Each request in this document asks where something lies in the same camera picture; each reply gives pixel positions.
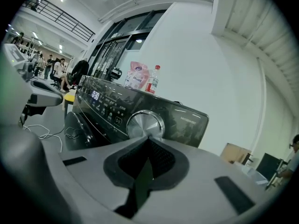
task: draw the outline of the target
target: railing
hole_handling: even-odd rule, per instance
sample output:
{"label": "railing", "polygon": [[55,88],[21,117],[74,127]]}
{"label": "railing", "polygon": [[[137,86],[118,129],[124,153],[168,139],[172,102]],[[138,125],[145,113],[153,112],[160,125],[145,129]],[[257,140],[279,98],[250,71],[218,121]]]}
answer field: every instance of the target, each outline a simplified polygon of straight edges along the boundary
{"label": "railing", "polygon": [[47,0],[25,0],[22,6],[51,19],[86,42],[95,34],[77,19]]}

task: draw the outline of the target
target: black machine top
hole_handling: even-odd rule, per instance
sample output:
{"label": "black machine top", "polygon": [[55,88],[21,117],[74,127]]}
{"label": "black machine top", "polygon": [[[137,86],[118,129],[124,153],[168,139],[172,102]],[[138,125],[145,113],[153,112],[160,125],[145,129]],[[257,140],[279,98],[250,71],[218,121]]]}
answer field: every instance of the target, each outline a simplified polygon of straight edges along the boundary
{"label": "black machine top", "polygon": [[[99,131],[110,143],[132,138],[128,121],[140,111],[160,120],[162,138],[193,147],[199,146],[209,121],[206,114],[179,103],[99,78],[82,77],[73,112],[83,113],[83,118],[92,123],[91,129]],[[134,122],[142,126],[145,121],[140,116]]]}

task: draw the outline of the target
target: digital display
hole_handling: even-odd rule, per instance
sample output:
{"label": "digital display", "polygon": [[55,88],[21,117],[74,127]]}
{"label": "digital display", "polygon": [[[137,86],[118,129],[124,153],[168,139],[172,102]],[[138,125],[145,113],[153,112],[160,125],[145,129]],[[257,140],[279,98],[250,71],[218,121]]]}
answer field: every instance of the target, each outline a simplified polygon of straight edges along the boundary
{"label": "digital display", "polygon": [[96,92],[96,91],[93,91],[92,92],[92,98],[95,99],[95,100],[98,100],[99,99],[99,96],[100,96],[100,93]]}

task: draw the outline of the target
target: pink package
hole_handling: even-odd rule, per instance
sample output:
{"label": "pink package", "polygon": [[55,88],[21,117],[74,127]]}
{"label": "pink package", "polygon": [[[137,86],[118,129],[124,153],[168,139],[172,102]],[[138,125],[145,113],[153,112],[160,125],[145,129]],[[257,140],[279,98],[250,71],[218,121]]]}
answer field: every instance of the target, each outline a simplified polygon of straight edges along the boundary
{"label": "pink package", "polygon": [[131,62],[131,70],[128,71],[126,86],[141,89],[150,77],[147,65],[139,62]]}

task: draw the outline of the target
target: plastic bottle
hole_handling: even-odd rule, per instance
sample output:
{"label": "plastic bottle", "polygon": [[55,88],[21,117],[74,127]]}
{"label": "plastic bottle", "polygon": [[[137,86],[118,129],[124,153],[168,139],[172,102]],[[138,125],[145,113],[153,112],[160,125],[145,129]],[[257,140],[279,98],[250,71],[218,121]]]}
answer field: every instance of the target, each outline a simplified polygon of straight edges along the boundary
{"label": "plastic bottle", "polygon": [[159,76],[160,66],[156,65],[153,73],[150,75],[149,81],[145,87],[146,92],[150,92],[155,94],[157,86],[158,86],[158,76]]}

